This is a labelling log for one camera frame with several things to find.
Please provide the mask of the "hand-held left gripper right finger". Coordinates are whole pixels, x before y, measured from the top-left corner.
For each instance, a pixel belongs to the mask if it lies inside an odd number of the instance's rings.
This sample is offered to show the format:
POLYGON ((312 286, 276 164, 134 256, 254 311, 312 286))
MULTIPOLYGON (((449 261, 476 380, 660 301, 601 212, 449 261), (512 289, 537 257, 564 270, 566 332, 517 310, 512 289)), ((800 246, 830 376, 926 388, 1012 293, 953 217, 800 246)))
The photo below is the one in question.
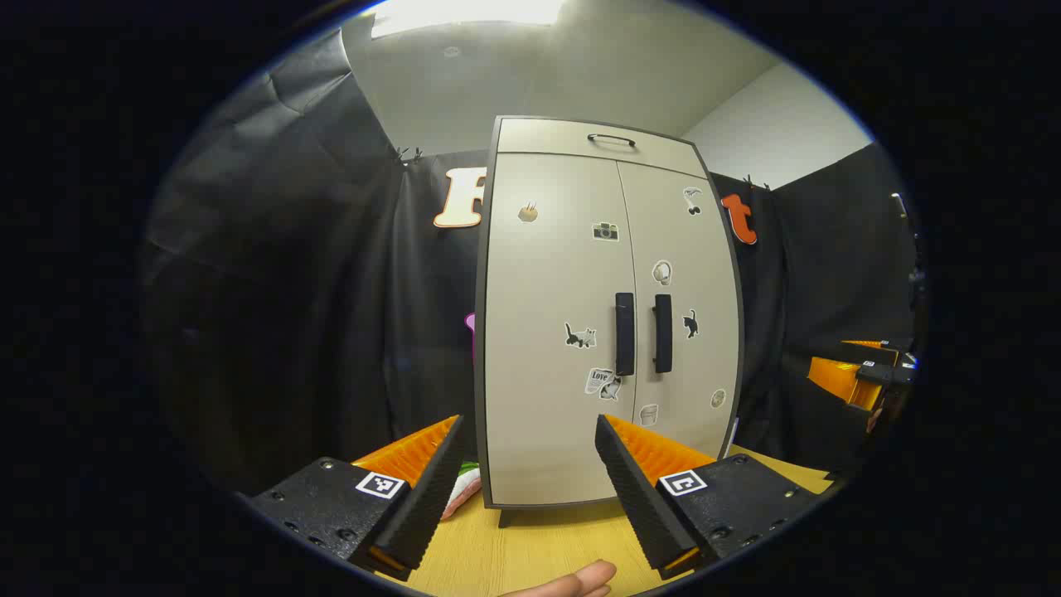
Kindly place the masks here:
POLYGON ((827 497, 747 454, 713 459, 612 415, 598 416, 594 445, 663 580, 750 551, 827 497))

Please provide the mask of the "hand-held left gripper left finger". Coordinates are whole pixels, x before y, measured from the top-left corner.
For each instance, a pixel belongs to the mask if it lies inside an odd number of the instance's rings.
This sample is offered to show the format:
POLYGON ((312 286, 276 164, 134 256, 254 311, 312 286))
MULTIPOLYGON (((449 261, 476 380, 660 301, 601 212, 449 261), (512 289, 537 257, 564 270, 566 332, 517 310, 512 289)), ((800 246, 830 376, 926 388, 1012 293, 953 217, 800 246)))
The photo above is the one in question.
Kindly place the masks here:
POLYGON ((321 457, 249 504, 315 551, 406 581, 458 479, 466 431, 465 416, 454 415, 356 461, 321 457))

